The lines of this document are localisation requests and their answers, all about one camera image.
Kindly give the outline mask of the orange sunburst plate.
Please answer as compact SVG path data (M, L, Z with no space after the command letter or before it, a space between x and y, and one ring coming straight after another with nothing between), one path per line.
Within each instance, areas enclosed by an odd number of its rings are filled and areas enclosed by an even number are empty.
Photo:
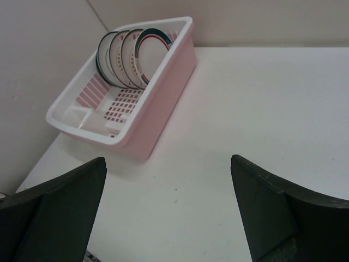
M113 74L121 83L121 86L124 88L136 90L137 87L126 76L121 58L121 45L124 37L127 35L128 32L129 30L121 30L116 32L115 35L112 37L109 48L109 58Z
M134 48L135 43L143 29L130 30L124 37L121 44L121 60L124 72L131 83L132 88L144 90L146 85L137 74L135 65Z

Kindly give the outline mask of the dark teal patterned plate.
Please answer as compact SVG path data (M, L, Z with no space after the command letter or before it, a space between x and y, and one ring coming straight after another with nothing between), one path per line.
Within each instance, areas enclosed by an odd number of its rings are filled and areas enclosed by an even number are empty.
M97 53L95 54L95 66L100 77L107 83L110 84L108 79L105 77L103 71L100 69Z

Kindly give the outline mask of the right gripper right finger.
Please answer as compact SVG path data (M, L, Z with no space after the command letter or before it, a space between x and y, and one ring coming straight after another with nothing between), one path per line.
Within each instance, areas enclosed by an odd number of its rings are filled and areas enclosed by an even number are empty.
M309 190L231 158L252 261L348 261L348 200Z

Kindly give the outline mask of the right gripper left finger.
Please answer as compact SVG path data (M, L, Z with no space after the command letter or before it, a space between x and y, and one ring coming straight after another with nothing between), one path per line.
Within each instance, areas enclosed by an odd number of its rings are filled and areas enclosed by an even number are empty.
M98 157L1 198L1 261L83 261L105 181Z

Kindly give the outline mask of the white plate with flower emblem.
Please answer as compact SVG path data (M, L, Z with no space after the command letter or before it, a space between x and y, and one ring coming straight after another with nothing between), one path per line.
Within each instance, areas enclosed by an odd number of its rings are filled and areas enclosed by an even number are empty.
M109 48L111 44L111 40L116 35L117 32L110 32L104 35L99 42L98 48L97 48L97 56L99 61L100 69L103 71L105 77L109 81L109 85L115 86L115 87L121 87L121 84L115 74L113 73L113 70L111 68L111 62L109 57Z

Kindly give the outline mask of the white plate green red rim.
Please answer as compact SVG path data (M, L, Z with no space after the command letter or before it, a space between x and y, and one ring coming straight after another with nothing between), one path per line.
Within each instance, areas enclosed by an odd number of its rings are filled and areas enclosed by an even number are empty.
M161 65L173 42L162 30L144 29L136 39L134 59L141 81L147 86Z

